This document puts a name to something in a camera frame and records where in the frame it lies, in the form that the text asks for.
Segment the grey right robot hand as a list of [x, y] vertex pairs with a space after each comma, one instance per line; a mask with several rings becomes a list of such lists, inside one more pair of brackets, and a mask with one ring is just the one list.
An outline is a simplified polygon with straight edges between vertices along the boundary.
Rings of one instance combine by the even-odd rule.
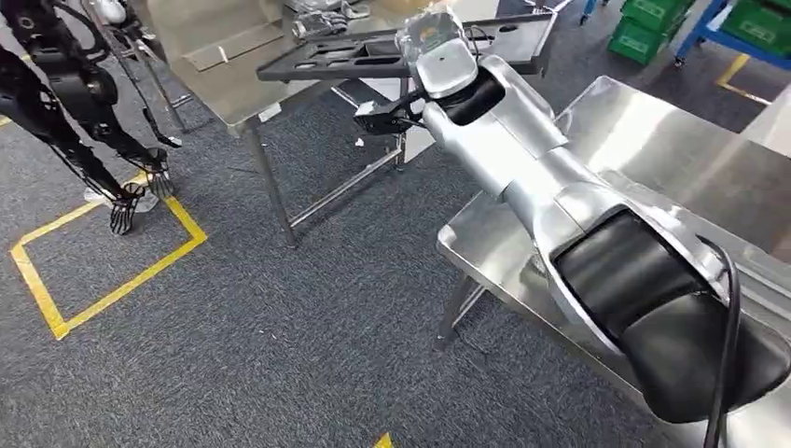
[[440, 45], [464, 35], [463, 23], [449, 10], [427, 10], [405, 20], [395, 35], [403, 56], [416, 61]]

